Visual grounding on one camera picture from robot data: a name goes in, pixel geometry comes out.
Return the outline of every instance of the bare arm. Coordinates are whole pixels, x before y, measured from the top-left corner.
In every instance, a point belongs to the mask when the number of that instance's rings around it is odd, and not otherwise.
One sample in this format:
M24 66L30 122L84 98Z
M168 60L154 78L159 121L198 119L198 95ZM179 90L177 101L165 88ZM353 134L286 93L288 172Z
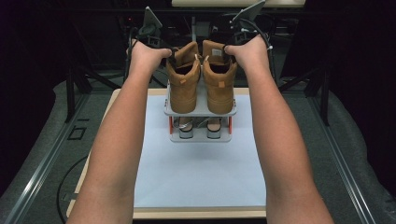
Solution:
M137 43L129 76L92 146L90 166L69 223L131 223L151 74L169 49Z
M253 132L267 187L269 223L332 223L315 186L297 122L277 89L266 46L256 36L244 46L228 46L245 70Z

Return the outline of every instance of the person's left hand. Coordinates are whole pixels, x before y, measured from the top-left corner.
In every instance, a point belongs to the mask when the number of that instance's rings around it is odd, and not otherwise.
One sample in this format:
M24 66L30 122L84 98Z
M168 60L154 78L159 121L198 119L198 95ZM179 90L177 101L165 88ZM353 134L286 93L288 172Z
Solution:
M141 42L137 42L132 48L131 64L129 67L129 74L134 70L138 70L140 74L154 73L158 65L160 65L162 58L167 58L172 55L170 49L152 49Z

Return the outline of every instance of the hand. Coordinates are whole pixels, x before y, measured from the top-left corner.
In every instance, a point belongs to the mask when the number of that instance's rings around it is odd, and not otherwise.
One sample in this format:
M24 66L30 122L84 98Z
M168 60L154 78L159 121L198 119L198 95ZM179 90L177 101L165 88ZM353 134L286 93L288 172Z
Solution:
M134 70L138 69L140 74L151 76L160 65L161 59L171 55L172 51L170 49L152 49L141 42L137 42L132 48L129 74L131 75Z
M267 46L260 35L254 37L245 45L230 45L224 50L227 54L235 56L236 61L245 71L258 65L269 69Z

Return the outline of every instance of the table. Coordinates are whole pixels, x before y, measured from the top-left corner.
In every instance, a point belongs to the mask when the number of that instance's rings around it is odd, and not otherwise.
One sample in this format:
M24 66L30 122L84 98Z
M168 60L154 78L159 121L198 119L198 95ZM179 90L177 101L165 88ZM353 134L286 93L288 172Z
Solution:
M172 0L173 7L249 7L258 0ZM304 7L305 0L267 0L264 7Z
M113 92L106 112L119 92ZM163 113L166 90L148 90L134 219L266 217L265 183L251 128L248 89L234 89L234 93L238 113L233 117L233 139L186 144L169 139L168 118ZM68 216L74 203L69 204Z

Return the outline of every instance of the boot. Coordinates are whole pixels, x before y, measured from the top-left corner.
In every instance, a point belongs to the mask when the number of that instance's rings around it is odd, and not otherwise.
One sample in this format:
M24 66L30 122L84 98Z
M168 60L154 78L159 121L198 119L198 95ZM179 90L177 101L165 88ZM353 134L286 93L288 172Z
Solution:
M223 44L204 40L207 107L214 114L227 114L233 110L233 79L238 65L231 58L224 61L223 47Z
M170 104L174 112L190 113L197 101L196 87L200 76L198 44L191 42L175 53L175 59L167 60L170 83Z

